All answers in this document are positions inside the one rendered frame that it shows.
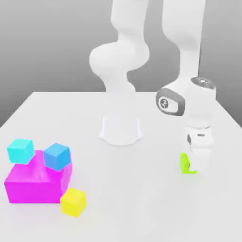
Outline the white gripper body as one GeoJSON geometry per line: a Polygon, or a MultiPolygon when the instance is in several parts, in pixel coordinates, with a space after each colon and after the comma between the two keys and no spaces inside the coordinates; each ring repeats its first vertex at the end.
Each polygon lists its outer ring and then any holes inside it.
{"type": "Polygon", "coordinates": [[[208,167],[210,155],[211,146],[195,147],[190,145],[188,149],[189,170],[191,172],[204,171],[208,167]]]}

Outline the small lime green cube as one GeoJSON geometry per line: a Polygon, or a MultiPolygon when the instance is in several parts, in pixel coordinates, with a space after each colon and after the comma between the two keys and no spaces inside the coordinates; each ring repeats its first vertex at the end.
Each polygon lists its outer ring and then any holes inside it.
{"type": "Polygon", "coordinates": [[[180,169],[183,174],[196,174],[196,171],[190,171],[190,161],[186,153],[180,155],[180,169]]]}

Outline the small yellow cube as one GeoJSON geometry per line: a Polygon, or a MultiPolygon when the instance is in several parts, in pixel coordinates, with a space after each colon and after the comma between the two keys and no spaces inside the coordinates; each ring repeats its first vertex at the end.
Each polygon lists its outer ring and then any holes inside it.
{"type": "Polygon", "coordinates": [[[69,188],[60,199],[61,211],[64,214],[79,217],[86,207],[86,193],[74,188],[69,188]]]}

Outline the small blue cube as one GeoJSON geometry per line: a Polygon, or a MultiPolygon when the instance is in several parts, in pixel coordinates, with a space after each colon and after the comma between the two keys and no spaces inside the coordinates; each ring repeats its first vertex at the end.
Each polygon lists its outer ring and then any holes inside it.
{"type": "Polygon", "coordinates": [[[45,166],[57,172],[61,171],[71,162],[69,147],[59,143],[54,143],[45,149],[43,157],[45,166]]]}

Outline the small cyan cube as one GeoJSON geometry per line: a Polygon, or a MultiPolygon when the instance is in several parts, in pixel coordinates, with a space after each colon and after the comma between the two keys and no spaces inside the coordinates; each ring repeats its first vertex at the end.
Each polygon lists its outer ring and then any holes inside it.
{"type": "Polygon", "coordinates": [[[33,141],[17,138],[7,147],[7,152],[11,163],[28,164],[35,155],[33,141]]]}

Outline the large magenta box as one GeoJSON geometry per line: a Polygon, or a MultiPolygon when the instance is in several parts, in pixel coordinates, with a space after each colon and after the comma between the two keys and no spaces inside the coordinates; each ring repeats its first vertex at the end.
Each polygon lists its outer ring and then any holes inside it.
{"type": "Polygon", "coordinates": [[[36,150],[28,164],[15,164],[4,181],[10,203],[60,203],[68,189],[72,163],[57,172],[45,166],[36,150]]]}

